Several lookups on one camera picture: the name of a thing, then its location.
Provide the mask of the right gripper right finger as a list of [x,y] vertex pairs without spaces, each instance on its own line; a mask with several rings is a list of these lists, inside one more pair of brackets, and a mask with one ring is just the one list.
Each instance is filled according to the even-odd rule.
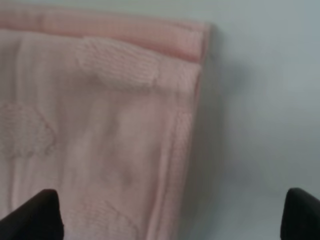
[[288,190],[281,226],[281,240],[320,239],[320,200],[301,188]]

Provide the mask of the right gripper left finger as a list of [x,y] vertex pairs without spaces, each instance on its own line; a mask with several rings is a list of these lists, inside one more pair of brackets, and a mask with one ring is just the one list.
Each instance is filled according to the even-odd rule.
[[0,220],[2,240],[62,240],[64,224],[59,196],[44,189]]

